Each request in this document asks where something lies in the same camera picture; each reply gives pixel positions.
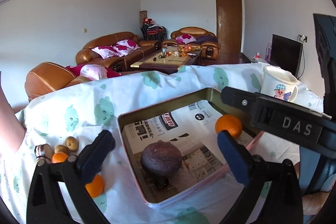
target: fruit on table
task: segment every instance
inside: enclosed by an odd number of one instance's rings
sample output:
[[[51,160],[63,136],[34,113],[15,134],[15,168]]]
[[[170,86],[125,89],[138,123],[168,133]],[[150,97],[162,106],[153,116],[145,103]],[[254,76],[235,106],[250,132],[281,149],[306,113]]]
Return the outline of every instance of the fruit on table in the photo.
[[[216,133],[222,130],[227,130],[234,139],[237,139],[243,131],[243,124],[237,117],[226,114],[219,117],[215,125]]]
[[[68,137],[65,140],[65,146],[70,150],[70,151],[77,151],[79,142],[75,137]]]
[[[169,142],[158,141],[143,150],[140,163],[149,174],[167,177],[174,175],[182,164],[180,150]]]
[[[91,198],[96,198],[103,193],[104,180],[101,175],[96,174],[92,182],[85,184],[85,189],[89,193]]]
[[[57,164],[59,162],[65,162],[67,158],[68,158],[67,154],[63,152],[58,152],[53,155],[51,162],[54,164]]]
[[[62,144],[59,144],[59,145],[55,146],[55,153],[58,153],[58,152],[63,152],[65,154],[69,155],[69,150],[67,149],[66,146],[64,146]]]

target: wall outlet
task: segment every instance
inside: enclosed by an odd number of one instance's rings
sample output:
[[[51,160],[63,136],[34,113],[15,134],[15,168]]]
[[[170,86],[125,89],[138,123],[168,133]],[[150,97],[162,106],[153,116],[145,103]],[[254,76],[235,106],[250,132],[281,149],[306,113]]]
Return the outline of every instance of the wall outlet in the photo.
[[[300,43],[307,42],[307,36],[299,34],[299,37],[300,37]]]

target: person's arm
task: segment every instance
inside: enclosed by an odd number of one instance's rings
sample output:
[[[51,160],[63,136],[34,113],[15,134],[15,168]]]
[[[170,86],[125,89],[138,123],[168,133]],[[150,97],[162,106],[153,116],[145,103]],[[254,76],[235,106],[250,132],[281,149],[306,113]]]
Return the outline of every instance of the person's arm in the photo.
[[[300,175],[300,162],[294,165],[297,177]],[[329,193],[319,192],[302,197],[303,214],[304,215],[317,215],[326,202]]]
[[[0,72],[0,154],[4,157],[13,155],[25,137],[25,129],[17,120],[1,87]]]

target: wooden door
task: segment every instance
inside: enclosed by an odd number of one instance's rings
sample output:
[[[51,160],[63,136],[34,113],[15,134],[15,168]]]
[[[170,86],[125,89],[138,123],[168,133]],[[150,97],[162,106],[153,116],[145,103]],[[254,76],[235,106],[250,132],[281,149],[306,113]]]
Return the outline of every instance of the wooden door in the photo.
[[[243,7],[242,0],[216,0],[217,39],[221,52],[241,52]]]

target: leather armchair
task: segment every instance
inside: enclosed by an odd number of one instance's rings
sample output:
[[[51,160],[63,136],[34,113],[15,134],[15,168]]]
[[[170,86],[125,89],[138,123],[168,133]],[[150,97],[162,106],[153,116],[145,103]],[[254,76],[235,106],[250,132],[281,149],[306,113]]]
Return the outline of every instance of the leather armchair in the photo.
[[[121,75],[128,75],[140,71],[121,72]],[[25,90],[28,100],[61,90],[72,85],[90,82],[84,77],[76,77],[71,71],[61,65],[52,62],[44,62],[28,72],[25,82]]]
[[[209,32],[205,29],[199,28],[199,27],[185,27],[182,29],[179,29],[177,31],[174,31],[170,34],[171,39],[165,40],[162,42],[162,47],[167,46],[174,46],[178,45],[177,41],[175,40],[176,37],[179,37],[183,34],[191,34],[195,38],[201,36],[201,35],[211,35],[215,37],[215,34],[212,32]],[[219,45],[216,42],[203,42],[201,45],[202,49],[202,58],[212,59],[216,60],[219,55]]]

